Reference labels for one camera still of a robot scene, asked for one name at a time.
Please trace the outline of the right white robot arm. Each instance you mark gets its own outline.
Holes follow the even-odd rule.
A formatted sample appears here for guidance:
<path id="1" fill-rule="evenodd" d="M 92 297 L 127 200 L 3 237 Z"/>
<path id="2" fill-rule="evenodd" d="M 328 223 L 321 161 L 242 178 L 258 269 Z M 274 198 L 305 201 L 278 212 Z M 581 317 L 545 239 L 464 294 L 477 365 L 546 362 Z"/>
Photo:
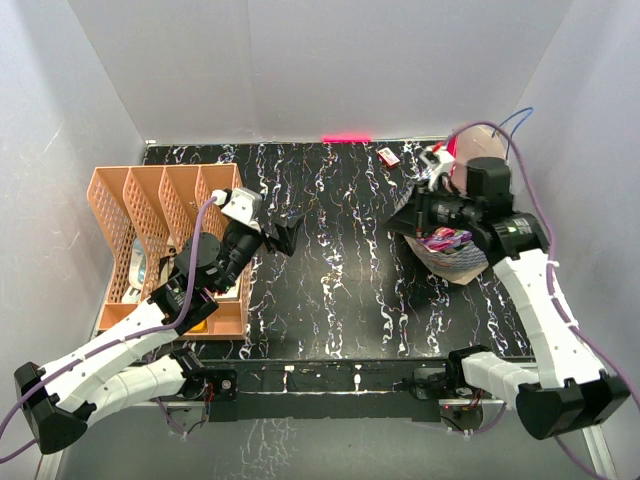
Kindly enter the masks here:
<path id="1" fill-rule="evenodd" d="M 429 152 L 424 161 L 428 179 L 412 188 L 388 229 L 414 239 L 440 227 L 470 232 L 516 307 L 537 368 L 523 369 L 477 345 L 451 352 L 442 374 L 414 373 L 406 388 L 417 398 L 437 389 L 460 397 L 489 393 L 515 410 L 538 440 L 603 423 L 629 388 L 606 372 L 559 312 L 560 290 L 547 274 L 550 243 L 534 215 L 514 209 L 509 166 L 496 157 L 472 159 L 459 191 L 448 184 L 450 154 Z"/>

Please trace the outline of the blue checkered paper bag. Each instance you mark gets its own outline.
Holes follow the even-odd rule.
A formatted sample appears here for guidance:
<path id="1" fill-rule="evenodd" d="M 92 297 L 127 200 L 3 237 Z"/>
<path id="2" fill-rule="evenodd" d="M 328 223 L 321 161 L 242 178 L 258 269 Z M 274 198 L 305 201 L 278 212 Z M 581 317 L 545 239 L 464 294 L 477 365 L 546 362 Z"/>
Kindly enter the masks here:
<path id="1" fill-rule="evenodd" d="M 456 137 L 447 150 L 455 158 L 451 173 L 456 187 L 466 186 L 466 166 L 469 160 L 487 154 L 505 159 L 506 147 L 499 134 L 488 126 L 474 126 Z M 405 236 L 414 255 L 438 277 L 458 285 L 467 285 L 489 267 L 486 255 L 470 240 L 460 240 L 457 246 L 434 250 L 427 239 Z"/>

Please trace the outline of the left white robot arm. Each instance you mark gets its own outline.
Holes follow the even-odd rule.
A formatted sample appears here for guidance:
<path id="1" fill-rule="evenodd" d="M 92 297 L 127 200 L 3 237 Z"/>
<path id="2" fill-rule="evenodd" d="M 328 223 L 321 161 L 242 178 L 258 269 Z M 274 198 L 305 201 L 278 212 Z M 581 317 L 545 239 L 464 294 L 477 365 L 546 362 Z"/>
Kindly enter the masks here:
<path id="1" fill-rule="evenodd" d="M 14 372 L 21 412 L 44 455 L 81 438 L 104 417 L 157 397 L 200 396 L 203 366 L 192 353 L 169 353 L 139 366 L 151 351 L 173 342 L 212 315 L 215 297 L 238 280 L 256 251 L 293 255 L 303 222 L 278 224 L 275 235 L 238 220 L 217 238 L 197 229 L 175 257 L 168 281 L 113 327 L 44 365 L 26 362 Z"/>

